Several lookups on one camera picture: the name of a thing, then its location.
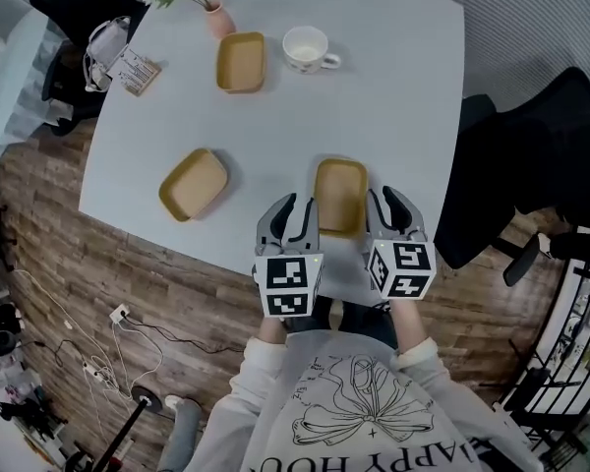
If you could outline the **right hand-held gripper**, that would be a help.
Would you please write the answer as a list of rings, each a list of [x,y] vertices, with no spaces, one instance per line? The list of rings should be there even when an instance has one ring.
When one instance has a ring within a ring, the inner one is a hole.
[[[383,186],[391,226],[400,235],[389,237],[377,194],[366,194],[367,256],[365,271],[370,287],[384,300],[421,300],[436,275],[435,246],[427,239],[417,207],[399,191]]]

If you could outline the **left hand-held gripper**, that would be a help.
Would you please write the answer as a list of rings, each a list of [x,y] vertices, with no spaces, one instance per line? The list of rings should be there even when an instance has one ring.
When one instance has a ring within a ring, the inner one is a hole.
[[[282,197],[257,224],[252,274],[266,318],[309,317],[321,285],[324,254],[320,249],[319,209],[314,198],[307,202],[300,234],[281,245],[296,198],[296,193]]]

